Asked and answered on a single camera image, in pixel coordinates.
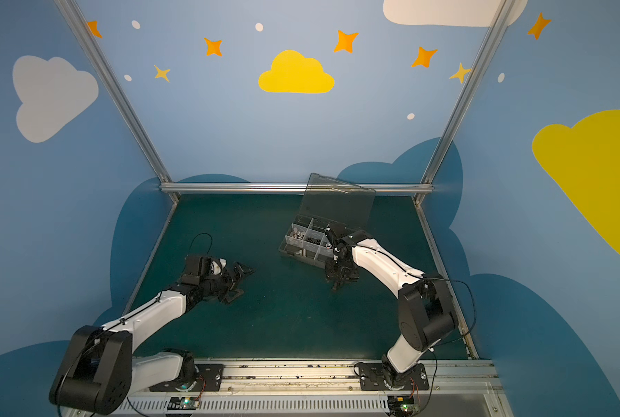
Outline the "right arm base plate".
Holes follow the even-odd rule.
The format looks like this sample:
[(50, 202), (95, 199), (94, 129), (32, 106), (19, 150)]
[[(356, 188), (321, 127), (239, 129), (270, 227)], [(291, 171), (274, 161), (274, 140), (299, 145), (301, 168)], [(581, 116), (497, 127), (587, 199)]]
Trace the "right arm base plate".
[(400, 391), (430, 389), (430, 379), (423, 364), (398, 373), (392, 366), (382, 362), (357, 362), (353, 371), (362, 391)]

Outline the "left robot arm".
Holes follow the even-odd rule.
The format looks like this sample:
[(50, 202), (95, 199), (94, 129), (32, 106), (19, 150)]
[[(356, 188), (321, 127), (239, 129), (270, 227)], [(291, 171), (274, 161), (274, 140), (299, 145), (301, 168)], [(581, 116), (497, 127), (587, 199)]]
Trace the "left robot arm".
[(146, 389), (190, 392), (207, 386), (194, 355), (182, 349), (137, 357), (149, 337), (204, 301), (230, 304), (243, 293), (240, 283), (254, 273), (240, 262), (192, 255), (181, 277), (150, 301), (101, 326), (86, 325), (72, 335), (49, 401), (58, 409), (73, 408), (109, 415)]

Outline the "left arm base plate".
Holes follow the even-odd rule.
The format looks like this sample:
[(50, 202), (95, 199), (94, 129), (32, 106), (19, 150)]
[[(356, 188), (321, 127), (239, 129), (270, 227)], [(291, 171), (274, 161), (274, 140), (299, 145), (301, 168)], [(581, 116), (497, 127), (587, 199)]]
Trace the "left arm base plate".
[(165, 393), (218, 392), (221, 389), (224, 368), (221, 363), (195, 363), (195, 371), (190, 377), (179, 376), (171, 382), (155, 384), (148, 390)]

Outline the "silver wing nut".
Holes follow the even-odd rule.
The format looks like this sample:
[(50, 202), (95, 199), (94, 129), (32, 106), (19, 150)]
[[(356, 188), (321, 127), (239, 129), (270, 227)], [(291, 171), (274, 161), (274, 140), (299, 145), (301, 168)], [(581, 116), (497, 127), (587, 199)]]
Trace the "silver wing nut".
[(304, 241), (305, 237), (306, 237), (306, 234), (307, 234), (307, 230), (306, 229), (292, 227), (292, 230), (291, 230), (289, 236), (292, 239), (296, 239), (296, 240), (299, 240), (299, 241)]

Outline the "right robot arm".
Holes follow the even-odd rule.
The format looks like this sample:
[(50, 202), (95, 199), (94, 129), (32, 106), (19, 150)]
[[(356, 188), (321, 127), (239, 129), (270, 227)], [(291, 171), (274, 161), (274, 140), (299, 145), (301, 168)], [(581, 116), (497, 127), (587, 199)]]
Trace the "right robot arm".
[(419, 358), (459, 326), (446, 279), (407, 265), (363, 230), (329, 227), (325, 236), (332, 255), (324, 270), (334, 290), (365, 269), (396, 296), (400, 337), (383, 356), (382, 372), (390, 389), (402, 389)]

